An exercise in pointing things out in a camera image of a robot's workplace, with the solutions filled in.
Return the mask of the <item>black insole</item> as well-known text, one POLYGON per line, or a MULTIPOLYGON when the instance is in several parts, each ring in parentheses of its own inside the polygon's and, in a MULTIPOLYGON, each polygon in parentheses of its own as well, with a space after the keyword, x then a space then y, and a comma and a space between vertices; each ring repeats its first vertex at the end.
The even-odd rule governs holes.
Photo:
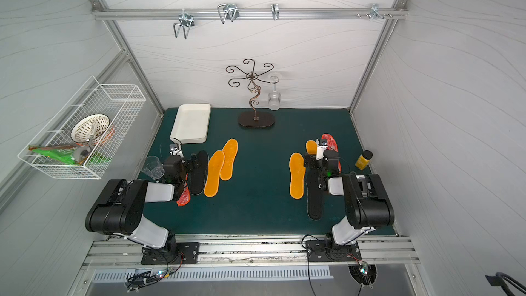
POLYGON ((208 176, 209 156, 206 151, 194 153, 190 157, 189 189, 191 195, 200 195, 204 191, 208 176))
POLYGON ((319 174, 310 170, 305 183, 308 189, 308 216, 313 221, 319 221, 323 215, 323 192, 319 182, 319 174))

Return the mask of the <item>orange insole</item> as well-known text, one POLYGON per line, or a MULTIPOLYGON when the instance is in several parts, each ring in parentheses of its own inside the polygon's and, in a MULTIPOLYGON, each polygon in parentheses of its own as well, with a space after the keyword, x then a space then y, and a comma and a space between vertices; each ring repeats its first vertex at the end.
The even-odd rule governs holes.
POLYGON ((224 161, 225 154, 222 150, 216 151, 210 158, 208 162, 208 175, 204 187, 206 197, 214 197, 218 193, 224 161))
POLYGON ((304 196, 304 157, 300 153, 293 153, 289 160, 290 196, 300 200, 304 196))
POLYGON ((309 154, 309 155, 316 155, 317 154, 317 148, 318 148, 318 145, 317 145, 316 141, 309 140, 305 144, 305 150, 306 150, 307 154, 309 154))
POLYGON ((233 176, 234 171, 234 161, 238 153, 238 141, 234 138, 231 138, 226 142, 222 149, 225 155, 225 161, 220 173, 220 179, 223 181, 230 180, 233 176))

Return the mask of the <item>white storage box tray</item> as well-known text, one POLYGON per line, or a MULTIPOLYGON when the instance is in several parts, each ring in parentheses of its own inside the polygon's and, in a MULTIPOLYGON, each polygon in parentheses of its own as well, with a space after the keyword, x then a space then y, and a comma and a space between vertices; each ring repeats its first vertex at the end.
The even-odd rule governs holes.
POLYGON ((181 105, 175 117, 170 140, 179 144, 206 142, 210 115, 210 104, 181 105))

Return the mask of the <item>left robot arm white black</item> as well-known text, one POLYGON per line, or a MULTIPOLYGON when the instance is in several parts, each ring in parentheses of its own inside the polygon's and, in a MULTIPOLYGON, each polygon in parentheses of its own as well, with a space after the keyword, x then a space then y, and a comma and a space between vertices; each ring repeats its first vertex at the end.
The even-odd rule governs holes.
POLYGON ((190 158, 169 156, 162 164, 160 182, 111 179, 86 215, 89 232, 123 237, 163 254, 179 253, 175 234, 160 227, 144 215, 146 203, 175 202, 184 206, 192 194, 204 190, 208 154, 205 151, 190 158))

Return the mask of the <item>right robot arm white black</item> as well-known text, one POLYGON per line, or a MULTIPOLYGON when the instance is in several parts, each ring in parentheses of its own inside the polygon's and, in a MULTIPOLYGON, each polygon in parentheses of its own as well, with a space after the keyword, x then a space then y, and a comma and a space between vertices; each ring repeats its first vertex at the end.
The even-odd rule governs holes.
POLYGON ((308 216, 318 221, 323 216, 324 195, 344 199, 345 216, 328 234, 332 244, 350 246, 360 237, 380 227, 391 226, 395 214, 378 174, 358 175, 344 173, 338 168, 338 152, 326 149, 322 158, 305 154, 302 158, 307 168, 304 182, 308 192, 308 216))

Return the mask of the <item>clear plastic cup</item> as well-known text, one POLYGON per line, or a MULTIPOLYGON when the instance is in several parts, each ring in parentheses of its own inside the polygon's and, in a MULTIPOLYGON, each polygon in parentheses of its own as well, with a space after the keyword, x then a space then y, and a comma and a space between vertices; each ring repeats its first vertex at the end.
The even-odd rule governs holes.
POLYGON ((160 180, 165 172, 160 159, 156 156, 146 157, 141 172, 152 178, 153 180, 160 180))

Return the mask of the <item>red insole right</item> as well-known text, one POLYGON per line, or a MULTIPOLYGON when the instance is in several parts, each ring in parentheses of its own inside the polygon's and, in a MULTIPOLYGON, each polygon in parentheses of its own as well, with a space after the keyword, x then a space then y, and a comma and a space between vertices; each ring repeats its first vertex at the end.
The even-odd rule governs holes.
POLYGON ((327 149, 324 152, 322 165, 332 173, 340 173, 342 167, 339 159, 338 145, 336 140, 330 134, 323 134, 321 138, 327 140, 327 149))

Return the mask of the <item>red insole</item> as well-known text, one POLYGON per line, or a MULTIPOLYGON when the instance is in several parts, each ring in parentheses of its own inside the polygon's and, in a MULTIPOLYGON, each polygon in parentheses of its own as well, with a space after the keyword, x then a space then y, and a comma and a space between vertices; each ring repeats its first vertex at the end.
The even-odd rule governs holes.
POLYGON ((189 188, 186 187, 182 194, 180 195, 179 199, 176 201, 178 206, 185 206, 190 202, 190 191, 189 188))
POLYGON ((327 140, 327 149, 324 152, 322 165, 332 173, 340 173, 342 167, 339 159, 338 145, 336 140, 330 134, 323 134, 321 138, 327 140))

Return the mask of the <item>red insole left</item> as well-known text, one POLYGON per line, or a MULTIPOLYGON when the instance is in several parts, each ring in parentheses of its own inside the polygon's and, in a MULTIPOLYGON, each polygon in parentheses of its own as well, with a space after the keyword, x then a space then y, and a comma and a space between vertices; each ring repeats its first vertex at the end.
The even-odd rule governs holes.
POLYGON ((176 201, 178 206, 185 206, 190 202, 190 191, 189 188, 186 187, 182 194, 180 195, 179 199, 176 201))

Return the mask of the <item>yellow bottle black cap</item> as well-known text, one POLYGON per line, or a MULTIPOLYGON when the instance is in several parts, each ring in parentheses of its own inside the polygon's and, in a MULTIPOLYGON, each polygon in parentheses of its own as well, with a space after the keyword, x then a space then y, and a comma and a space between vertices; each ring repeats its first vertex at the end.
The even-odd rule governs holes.
POLYGON ((373 158, 373 152, 369 150, 364 150, 358 159, 356 160, 355 166, 360 170, 363 171, 368 166, 369 162, 373 158))

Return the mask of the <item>green table mat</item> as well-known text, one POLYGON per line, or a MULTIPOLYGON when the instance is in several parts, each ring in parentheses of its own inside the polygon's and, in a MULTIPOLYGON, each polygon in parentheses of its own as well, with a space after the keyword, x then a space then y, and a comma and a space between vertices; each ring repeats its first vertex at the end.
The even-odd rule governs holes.
POLYGON ((322 218, 308 216, 306 198, 290 196, 289 160, 304 153, 309 140, 332 135, 343 159, 354 168, 362 146, 346 109, 280 109, 269 128, 243 128, 238 108, 214 108, 204 143, 184 145, 185 156, 213 154, 230 139, 238 154, 230 180, 214 197, 193 196, 185 206, 174 202, 145 206, 145 216, 177 234, 325 234, 345 216, 343 197, 325 195, 322 218))

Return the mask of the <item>brown metal glass rack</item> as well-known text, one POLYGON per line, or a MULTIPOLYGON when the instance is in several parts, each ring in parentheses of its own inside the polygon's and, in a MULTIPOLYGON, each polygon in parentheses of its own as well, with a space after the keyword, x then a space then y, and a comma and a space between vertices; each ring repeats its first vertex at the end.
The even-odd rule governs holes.
POLYGON ((259 104, 259 97, 261 96, 261 86, 258 82, 263 82, 270 84, 271 82, 264 81, 260 79, 260 76, 265 75, 272 70, 274 70, 274 65, 272 63, 264 63, 263 67, 265 71, 262 73, 256 73, 256 61, 252 58, 246 58, 242 62, 245 65, 252 64, 251 71, 246 72, 236 65, 229 65, 225 68, 227 73, 234 73, 239 71, 243 74, 243 77, 231 78, 228 80, 228 85, 232 88, 237 88, 241 85, 241 80, 247 80, 248 85, 247 89, 253 94, 249 100, 249 107, 251 111, 241 112, 238 116, 238 124, 241 127, 246 128, 268 128, 272 127, 275 124, 275 117, 272 113, 269 112, 258 112, 256 106, 259 104))

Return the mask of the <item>hanging wine glass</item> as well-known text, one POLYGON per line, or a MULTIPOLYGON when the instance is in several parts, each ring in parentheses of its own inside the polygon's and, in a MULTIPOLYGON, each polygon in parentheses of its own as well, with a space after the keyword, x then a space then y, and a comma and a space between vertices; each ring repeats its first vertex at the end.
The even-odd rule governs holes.
POLYGON ((277 85, 280 80, 279 74, 274 74, 270 77, 272 90, 268 94, 268 107, 272 111, 277 111, 280 108, 281 93, 277 90, 277 85))

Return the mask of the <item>white plastic strainer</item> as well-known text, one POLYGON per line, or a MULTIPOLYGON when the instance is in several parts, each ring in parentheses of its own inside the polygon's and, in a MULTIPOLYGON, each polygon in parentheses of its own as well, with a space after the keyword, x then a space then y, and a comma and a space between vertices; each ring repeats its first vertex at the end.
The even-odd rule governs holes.
POLYGON ((103 114, 90 115, 77 122, 71 130, 76 143, 98 142, 110 127, 110 118, 103 114))

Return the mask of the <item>green plastic item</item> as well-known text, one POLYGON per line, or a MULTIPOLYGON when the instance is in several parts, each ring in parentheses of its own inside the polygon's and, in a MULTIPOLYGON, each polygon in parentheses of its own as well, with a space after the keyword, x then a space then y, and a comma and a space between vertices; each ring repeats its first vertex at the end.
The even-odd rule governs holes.
POLYGON ((69 165, 83 165, 89 160, 94 164, 109 163, 111 159, 93 152, 87 146, 81 147, 30 147, 29 150, 51 160, 69 165))

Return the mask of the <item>black object bottom right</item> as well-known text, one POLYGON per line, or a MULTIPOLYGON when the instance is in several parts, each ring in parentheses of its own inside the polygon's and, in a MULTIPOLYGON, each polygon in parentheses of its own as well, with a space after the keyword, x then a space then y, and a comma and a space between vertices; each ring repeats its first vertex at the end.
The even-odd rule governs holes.
POLYGON ((507 296, 515 296, 512 288, 519 293, 526 294, 525 285, 503 272, 494 275, 486 275, 486 280, 491 286, 500 287, 507 296))

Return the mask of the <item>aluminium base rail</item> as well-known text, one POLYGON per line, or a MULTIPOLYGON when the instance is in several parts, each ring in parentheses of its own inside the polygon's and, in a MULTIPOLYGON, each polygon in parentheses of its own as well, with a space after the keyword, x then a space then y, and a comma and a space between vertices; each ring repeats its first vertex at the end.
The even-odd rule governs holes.
POLYGON ((313 250, 315 263, 357 264, 418 264, 419 255, 409 237, 368 235, 354 245, 330 246, 323 236, 304 237, 301 234, 179 234, 179 254, 154 254, 145 260, 146 251, 131 241, 109 238, 95 241, 84 259, 84 269, 131 269, 139 267, 178 266, 244 267, 268 265, 304 265, 307 251, 313 250))

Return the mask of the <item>aluminium top rail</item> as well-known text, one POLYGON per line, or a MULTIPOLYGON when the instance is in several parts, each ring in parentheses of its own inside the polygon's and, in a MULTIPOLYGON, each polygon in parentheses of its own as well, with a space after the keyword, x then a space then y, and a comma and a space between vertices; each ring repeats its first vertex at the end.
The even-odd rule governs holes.
MULTIPOLYGON (((273 21, 271 7, 238 8, 240 16, 236 20, 273 21)), ((359 19, 356 14, 364 14, 370 8, 282 8, 279 7, 279 20, 352 20, 359 19)), ((195 21, 220 21, 216 8, 212 9, 108 9, 94 11, 92 15, 99 21, 176 21, 186 12, 195 21)), ((392 19, 405 19, 409 12, 404 9, 380 8, 383 14, 393 15, 392 19)))

